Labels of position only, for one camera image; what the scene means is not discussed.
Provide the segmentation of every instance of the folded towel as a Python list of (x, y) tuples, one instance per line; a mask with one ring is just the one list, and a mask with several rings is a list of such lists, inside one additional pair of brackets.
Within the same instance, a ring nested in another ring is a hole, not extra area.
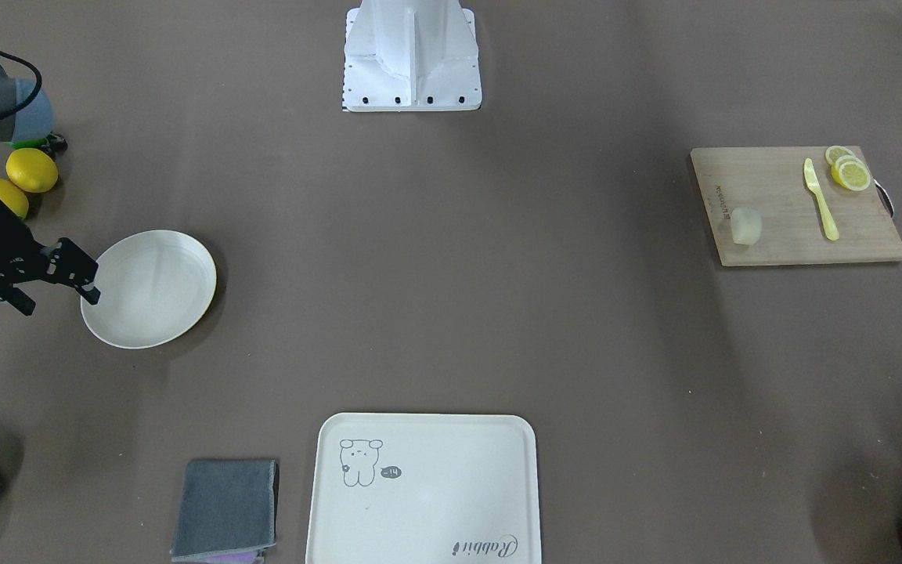
[(187, 464), (172, 561), (261, 561), (262, 551), (273, 546), (275, 474), (273, 460)]

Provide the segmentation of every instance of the purple cloth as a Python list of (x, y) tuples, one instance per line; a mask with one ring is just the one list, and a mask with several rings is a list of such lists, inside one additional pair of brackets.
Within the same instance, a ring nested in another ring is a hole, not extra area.
[(204, 560), (197, 560), (203, 564), (235, 564), (235, 563), (243, 563), (243, 564), (251, 564), (253, 562), (262, 562), (262, 558), (258, 558), (260, 553), (257, 550), (250, 550), (248, 552), (237, 552), (235, 554), (222, 554), (221, 556), (211, 556), (210, 558), (204, 558)]

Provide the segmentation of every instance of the yellow knife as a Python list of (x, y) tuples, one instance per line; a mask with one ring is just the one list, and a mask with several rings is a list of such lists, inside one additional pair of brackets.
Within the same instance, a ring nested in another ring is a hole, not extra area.
[(817, 181), (817, 172), (813, 168), (812, 158), (807, 158), (803, 164), (803, 175), (806, 176), (806, 188), (810, 189), (813, 196), (817, 197), (817, 206), (820, 208), (820, 221), (824, 225), (824, 235), (827, 239), (838, 240), (841, 235), (837, 232), (837, 224), (834, 222), (834, 215), (830, 215), (830, 208), (827, 207), (827, 201), (824, 200), (824, 191), (820, 188), (820, 181)]

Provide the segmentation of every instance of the cutting board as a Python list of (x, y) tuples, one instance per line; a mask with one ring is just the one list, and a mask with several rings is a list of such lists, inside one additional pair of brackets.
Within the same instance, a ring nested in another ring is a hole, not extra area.
[[(861, 147), (849, 149), (865, 160)], [(709, 215), (723, 266), (772, 266), (902, 261), (902, 240), (875, 188), (852, 192), (834, 182), (824, 159), (826, 146), (723, 147), (695, 149), (698, 188)], [(816, 199), (803, 179), (812, 158), (824, 198), (841, 234), (824, 237)], [(730, 213), (754, 208), (762, 215), (761, 239), (733, 242)]]

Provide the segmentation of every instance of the green object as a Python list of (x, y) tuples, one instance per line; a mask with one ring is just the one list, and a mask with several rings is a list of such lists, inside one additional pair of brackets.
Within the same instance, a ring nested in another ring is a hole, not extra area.
[(28, 142), (7, 143), (13, 149), (39, 149), (47, 144), (47, 138), (30, 139)]

